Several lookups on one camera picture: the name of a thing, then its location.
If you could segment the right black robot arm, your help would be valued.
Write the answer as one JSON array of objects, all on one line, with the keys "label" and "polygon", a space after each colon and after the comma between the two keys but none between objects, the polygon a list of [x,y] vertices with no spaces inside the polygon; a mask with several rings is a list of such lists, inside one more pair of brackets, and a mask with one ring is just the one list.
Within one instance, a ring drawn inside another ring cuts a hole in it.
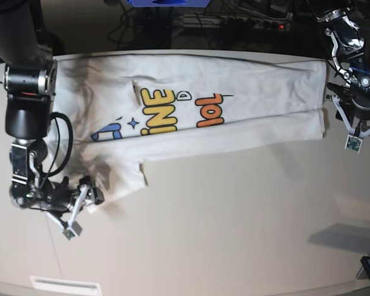
[{"label": "right black robot arm", "polygon": [[53,111],[57,61],[39,1],[0,1],[0,58],[5,63],[5,131],[14,139],[9,152],[11,201],[21,209],[45,212],[67,238],[77,237],[82,230],[79,212],[101,204],[104,196],[89,176],[72,188],[67,177],[50,181],[60,168],[43,170],[51,124],[69,119]]}]

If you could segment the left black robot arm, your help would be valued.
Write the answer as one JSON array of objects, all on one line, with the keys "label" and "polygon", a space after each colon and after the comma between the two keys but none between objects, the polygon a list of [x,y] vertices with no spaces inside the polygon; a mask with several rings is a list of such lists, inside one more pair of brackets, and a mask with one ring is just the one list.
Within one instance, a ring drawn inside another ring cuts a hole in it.
[{"label": "left black robot arm", "polygon": [[364,139],[370,136],[370,65],[364,53],[364,36],[350,18],[356,2],[308,1],[307,4],[331,42],[335,73],[346,82],[346,86],[327,85],[337,95],[337,112],[349,135]]}]

